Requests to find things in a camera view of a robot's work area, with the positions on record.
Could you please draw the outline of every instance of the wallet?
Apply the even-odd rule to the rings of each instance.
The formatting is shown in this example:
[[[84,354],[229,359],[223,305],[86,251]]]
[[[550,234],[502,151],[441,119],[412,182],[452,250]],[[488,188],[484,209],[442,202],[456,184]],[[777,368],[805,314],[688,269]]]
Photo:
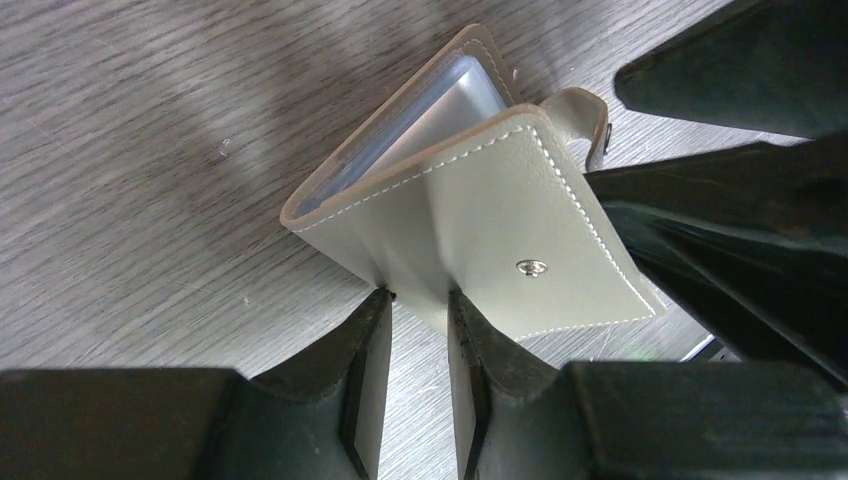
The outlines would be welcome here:
[[[281,223],[447,328],[461,290],[520,340],[662,314],[568,145],[603,155],[607,105],[524,103],[481,25],[464,28],[288,199]]]

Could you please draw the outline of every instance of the leather edge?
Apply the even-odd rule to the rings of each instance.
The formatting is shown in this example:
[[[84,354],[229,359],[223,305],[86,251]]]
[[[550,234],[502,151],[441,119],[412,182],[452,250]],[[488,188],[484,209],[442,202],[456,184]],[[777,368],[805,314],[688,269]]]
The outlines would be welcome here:
[[[585,138],[592,143],[585,169],[587,172],[599,169],[610,128],[607,103],[588,90],[571,87],[554,93],[539,106],[560,130],[563,141]]]
[[[424,64],[409,80],[407,80],[388,100],[386,100],[368,119],[362,123],[320,166],[310,174],[307,179],[295,189],[280,212],[280,223],[290,230],[297,230],[302,225],[308,225],[315,218],[326,214],[329,200],[325,205],[316,210],[298,217],[297,208],[300,203],[311,194],[315,188],[321,185],[329,176],[336,171],[340,159],[346,158],[352,151],[363,142],[370,139],[369,133],[376,128],[385,116],[391,114],[392,109],[403,108],[403,101],[417,95],[417,90],[427,80],[441,62],[448,56],[463,51],[475,56],[486,73],[492,79],[501,97],[512,106],[521,103],[520,92],[512,81],[509,69],[501,58],[497,46],[492,39],[488,29],[481,24],[472,24],[463,28],[450,42],[448,42],[436,55]]]
[[[470,137],[480,135],[486,130],[496,128],[497,125],[504,123],[510,117],[525,114],[533,114],[538,117],[540,121],[547,121],[550,123],[550,119],[547,114],[540,107],[532,104],[516,105],[507,109],[505,112],[495,115],[476,127],[454,135],[453,137],[433,145],[432,147],[427,148],[426,150],[419,152],[381,172],[376,172],[369,176],[366,181],[352,185],[343,192],[327,199],[321,208],[318,208],[300,218],[286,219],[286,223],[284,223],[284,225],[294,233],[310,229],[326,220],[329,220],[330,218],[335,217],[336,215],[341,214],[357,202],[362,201],[363,198],[367,198],[374,193],[379,192],[380,187],[392,185],[401,177],[414,176],[420,173],[427,168],[427,166],[431,163],[430,160],[439,152],[452,148]]]

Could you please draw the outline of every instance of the white stitching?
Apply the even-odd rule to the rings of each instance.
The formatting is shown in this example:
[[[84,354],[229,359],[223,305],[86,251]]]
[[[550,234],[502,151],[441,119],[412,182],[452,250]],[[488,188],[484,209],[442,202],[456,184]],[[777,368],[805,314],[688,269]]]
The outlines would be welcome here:
[[[498,64],[495,63],[495,59],[492,57],[492,54],[489,53],[489,49],[486,48],[486,45],[483,45],[483,42],[481,42],[480,40],[477,40],[476,38],[472,38],[471,40],[463,43],[462,46],[459,47],[459,49],[460,50],[464,49],[465,47],[468,46],[469,43],[476,43],[477,45],[480,45],[480,48],[482,48],[483,51],[486,52],[486,56],[489,57],[489,61],[492,62],[492,68],[495,70],[495,75],[497,75],[498,80],[501,81],[501,85],[503,85],[504,91],[506,91],[506,95],[509,97],[510,103],[515,105],[515,99],[512,98],[512,93],[509,92],[509,87],[506,86],[506,82],[504,82],[503,77],[501,77],[501,72],[498,71]]]
[[[469,154],[471,154],[471,153],[479,152],[480,150],[483,150],[484,148],[490,147],[490,146],[494,145],[495,143],[497,143],[497,142],[499,142],[499,141],[501,141],[501,140],[506,140],[506,139],[507,139],[510,135],[512,135],[513,133],[518,133],[518,132],[520,132],[520,131],[522,131],[522,130],[525,130],[526,128],[528,128],[528,127],[519,126],[519,127],[515,128],[515,129],[513,129],[513,130],[511,130],[511,131],[509,131],[509,132],[504,133],[503,135],[499,135],[499,136],[497,136],[497,137],[495,137],[495,138],[493,138],[493,139],[489,140],[489,141],[488,141],[488,142],[486,142],[486,143],[481,143],[480,145],[477,145],[476,147],[472,148],[471,150],[468,150],[468,151],[466,151],[466,152],[464,152],[464,153],[461,153],[461,154],[459,154],[459,155],[457,155],[457,156],[455,156],[455,157],[452,157],[450,160],[445,160],[444,162],[439,163],[438,165],[433,165],[432,167],[428,168],[427,170],[424,170],[424,171],[422,171],[422,172],[416,173],[415,175],[413,175],[413,176],[411,176],[411,177],[409,177],[409,178],[407,178],[407,179],[401,180],[400,182],[397,182],[397,183],[395,183],[394,185],[392,185],[392,186],[390,186],[390,187],[388,187],[388,188],[385,188],[385,189],[383,189],[383,190],[380,190],[380,191],[378,191],[378,192],[375,192],[375,193],[373,193],[373,194],[371,194],[371,195],[369,195],[369,196],[367,196],[367,197],[363,198],[362,200],[357,201],[356,203],[353,203],[353,204],[351,204],[351,205],[348,205],[347,207],[345,207],[345,208],[343,208],[343,209],[339,210],[338,212],[336,212],[336,213],[334,213],[334,214],[330,215],[329,217],[326,217],[326,218],[324,218],[324,219],[322,219],[322,220],[319,220],[318,222],[315,222],[315,223],[313,223],[312,225],[310,225],[310,226],[308,226],[308,227],[306,227],[306,228],[302,228],[302,229],[300,229],[300,230],[294,230],[294,233],[305,232],[305,231],[309,230],[310,228],[312,228],[312,227],[316,227],[316,226],[318,226],[318,225],[320,225],[320,224],[322,224],[322,223],[326,222],[327,220],[329,220],[329,219],[331,219],[331,218],[335,218],[335,217],[337,217],[338,215],[341,215],[342,213],[344,213],[344,212],[346,212],[346,211],[350,210],[351,208],[353,208],[353,207],[355,207],[355,206],[357,206],[357,205],[360,205],[360,204],[362,204],[362,203],[365,203],[365,202],[367,202],[368,200],[371,200],[372,198],[374,198],[374,197],[376,197],[376,196],[378,196],[378,195],[381,195],[381,194],[383,194],[383,193],[386,193],[386,192],[388,192],[388,191],[390,191],[390,190],[394,190],[395,188],[397,188],[397,187],[399,187],[399,186],[401,186],[401,185],[403,185],[403,184],[405,184],[405,183],[407,183],[407,182],[410,182],[410,181],[412,181],[412,180],[415,180],[416,178],[419,178],[419,177],[421,177],[421,176],[423,176],[423,175],[426,175],[426,174],[428,174],[428,173],[432,172],[433,170],[436,170],[436,169],[442,168],[442,167],[444,167],[445,165],[449,165],[449,164],[451,164],[451,163],[453,163],[453,162],[455,162],[455,161],[459,160],[460,158],[465,158],[465,157],[467,157],[467,156],[468,156]]]
[[[606,255],[607,257],[607,260],[609,260],[609,262],[615,268],[615,271],[618,272],[618,276],[621,277],[622,280],[624,280],[624,283],[626,283],[627,286],[630,287],[630,290],[635,293],[636,296],[639,297],[639,300],[641,300],[642,303],[648,308],[648,310],[650,310],[650,316],[656,315],[656,310],[654,310],[654,308],[651,307],[651,304],[648,303],[647,300],[645,300],[645,297],[643,297],[642,294],[639,293],[638,290],[636,290],[636,287],[634,287],[633,284],[630,283],[630,280],[627,278],[626,275],[624,275],[624,272],[621,271],[621,267],[618,266],[618,262],[616,262],[615,259],[612,258],[612,253],[610,253],[609,249],[607,248],[607,245],[601,239],[601,236],[598,235],[598,231],[595,229],[595,226],[592,225],[592,220],[589,219],[589,215],[586,214],[586,210],[583,210],[583,205],[580,204],[580,200],[577,199],[577,195],[574,194],[574,191],[571,189],[571,186],[565,180],[565,177],[562,176],[562,171],[560,171],[560,169],[556,167],[556,163],[554,163],[554,159],[551,157],[551,154],[548,152],[548,149],[545,148],[545,145],[542,143],[542,139],[539,137],[539,133],[536,132],[536,129],[533,127],[530,127],[530,133],[533,135],[533,138],[536,139],[536,144],[539,146],[540,149],[542,149],[542,153],[548,159],[548,163],[551,165],[551,168],[554,169],[554,173],[557,177],[559,177],[560,181],[565,186],[565,192],[568,193],[568,196],[571,198],[571,201],[574,203],[574,206],[577,207],[577,211],[580,212],[581,216],[583,216],[583,221],[586,222],[586,226],[589,227],[589,231],[592,232],[592,236],[595,237],[595,241],[598,242],[598,246],[601,247],[601,250],[603,250],[604,255]]]
[[[541,331],[538,331],[538,332],[535,332],[535,333],[531,333],[529,335],[522,336],[522,337],[516,339],[516,341],[524,339],[524,338],[533,337],[533,336],[536,336],[536,335],[543,335],[545,333],[551,333],[551,332],[556,332],[556,331],[560,331],[560,330],[567,330],[569,328],[591,327],[591,326],[599,326],[599,325],[614,325],[614,324],[617,324],[617,323],[626,323],[626,322],[633,322],[633,321],[637,321],[637,320],[644,320],[646,318],[649,318],[651,316],[656,315],[656,313],[657,313],[656,310],[654,310],[654,308],[651,307],[651,304],[648,303],[647,300],[645,300],[645,297],[643,297],[642,294],[639,293],[638,290],[636,290],[636,287],[634,287],[633,284],[630,283],[630,280],[627,278],[627,276],[624,275],[624,272],[621,270],[621,267],[618,265],[618,262],[616,262],[615,259],[612,257],[612,253],[610,253],[606,244],[604,243],[604,241],[601,239],[600,235],[598,234],[598,231],[595,229],[595,225],[593,225],[591,219],[589,219],[589,215],[586,213],[586,210],[583,209],[583,205],[580,203],[580,200],[578,200],[577,195],[574,193],[574,191],[571,189],[571,186],[568,184],[568,182],[565,180],[565,177],[562,175],[562,170],[557,168],[556,162],[554,162],[554,159],[551,157],[550,152],[548,151],[548,149],[545,147],[544,143],[542,142],[542,138],[539,136],[539,133],[536,131],[535,128],[533,128],[529,125],[518,126],[518,127],[514,128],[514,129],[512,129],[512,130],[510,130],[510,131],[508,131],[504,134],[501,134],[497,137],[492,138],[491,140],[489,140],[487,142],[481,143],[480,145],[477,145],[476,147],[474,147],[470,150],[467,150],[467,151],[465,151],[465,152],[463,152],[459,155],[451,157],[449,160],[445,160],[445,161],[443,161],[443,162],[441,162],[437,165],[433,165],[432,167],[429,167],[428,169],[426,169],[422,172],[416,173],[415,175],[413,175],[409,178],[401,180],[401,181],[393,184],[392,186],[390,186],[388,188],[384,188],[383,190],[379,190],[375,193],[372,193],[371,195],[363,198],[362,200],[359,200],[359,201],[357,201],[357,202],[355,202],[351,205],[348,205],[347,207],[339,210],[338,212],[336,212],[336,213],[334,213],[334,214],[332,214],[332,215],[330,215],[330,216],[328,216],[328,217],[326,217],[326,218],[324,218],[324,219],[322,219],[322,220],[320,220],[316,223],[313,223],[312,225],[310,225],[306,228],[303,228],[301,230],[295,230],[294,233],[305,232],[306,230],[309,230],[310,228],[313,228],[317,225],[320,225],[320,224],[326,222],[327,220],[330,220],[331,218],[334,218],[338,215],[341,215],[342,213],[350,210],[351,208],[356,207],[357,205],[360,205],[362,203],[365,203],[365,202],[371,200],[372,198],[375,198],[375,197],[377,197],[377,196],[379,196],[383,193],[386,193],[390,190],[394,190],[395,188],[398,188],[401,185],[404,185],[404,184],[406,184],[406,183],[408,183],[412,180],[415,180],[416,178],[419,178],[419,177],[422,177],[422,176],[424,176],[428,173],[431,173],[434,170],[437,170],[439,168],[444,167],[445,165],[450,165],[451,163],[459,160],[460,158],[466,158],[472,153],[479,152],[479,151],[483,150],[484,148],[490,147],[490,146],[494,145],[495,143],[497,143],[499,141],[506,140],[513,133],[518,133],[518,132],[521,132],[521,131],[524,131],[524,130],[529,130],[530,134],[533,135],[533,138],[536,140],[537,146],[542,151],[542,154],[545,155],[545,158],[548,159],[548,163],[550,164],[551,168],[553,169],[554,174],[562,182],[563,186],[565,187],[566,193],[568,194],[569,198],[571,198],[571,201],[574,204],[575,208],[577,208],[577,211],[583,217],[583,221],[586,223],[586,226],[589,227],[589,231],[592,233],[592,236],[595,237],[595,241],[597,242],[597,244],[601,248],[601,250],[604,252],[604,255],[607,257],[607,260],[610,262],[610,264],[613,266],[613,268],[615,268],[615,271],[618,272],[619,277],[621,277],[621,279],[624,280],[624,283],[627,284],[627,286],[630,288],[630,290],[634,294],[636,294],[636,296],[639,298],[639,300],[641,300],[642,303],[645,305],[645,307],[648,308],[648,310],[651,312],[651,315],[647,315],[647,316],[640,317],[640,318],[634,318],[634,319],[630,319],[630,320],[618,320],[618,321],[615,321],[615,322],[598,323],[598,324],[590,324],[590,325],[573,325],[573,326],[570,326],[570,327],[560,327],[560,328],[555,328],[555,329],[551,329],[551,330],[541,330]]]
[[[614,322],[604,322],[604,323],[587,323],[584,325],[569,325],[567,327],[557,327],[557,328],[549,328],[548,330],[539,330],[535,333],[528,333],[527,335],[522,335],[518,338],[513,339],[515,342],[520,342],[522,340],[526,340],[530,337],[535,337],[536,335],[547,335],[549,333],[556,332],[564,332],[566,330],[574,330],[575,328],[587,328],[587,327],[604,327],[607,325],[619,325],[622,323],[630,323],[630,322],[638,322],[639,320],[645,320],[646,318],[651,318],[653,315],[645,315],[644,317],[631,318],[629,320],[616,320]]]

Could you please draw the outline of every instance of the grey leather wallet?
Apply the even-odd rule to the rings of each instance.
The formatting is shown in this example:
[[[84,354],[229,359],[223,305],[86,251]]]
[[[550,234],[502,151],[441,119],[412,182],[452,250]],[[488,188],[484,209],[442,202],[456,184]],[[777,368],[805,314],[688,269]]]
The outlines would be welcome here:
[[[525,104],[488,31],[463,29],[294,192],[282,224],[444,332],[459,288],[513,339],[664,312],[567,149],[607,106]]]

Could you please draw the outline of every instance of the wood grain surface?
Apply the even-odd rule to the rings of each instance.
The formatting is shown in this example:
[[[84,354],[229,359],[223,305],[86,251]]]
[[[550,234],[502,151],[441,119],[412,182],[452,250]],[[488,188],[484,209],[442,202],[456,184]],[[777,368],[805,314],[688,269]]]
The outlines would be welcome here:
[[[723,0],[5,0],[0,367],[256,374],[369,287],[280,226],[293,189],[462,26],[525,97],[612,106],[608,166],[774,137],[626,112],[613,74]],[[526,345],[679,359],[679,310]],[[396,311],[381,478],[455,478],[445,339]]]

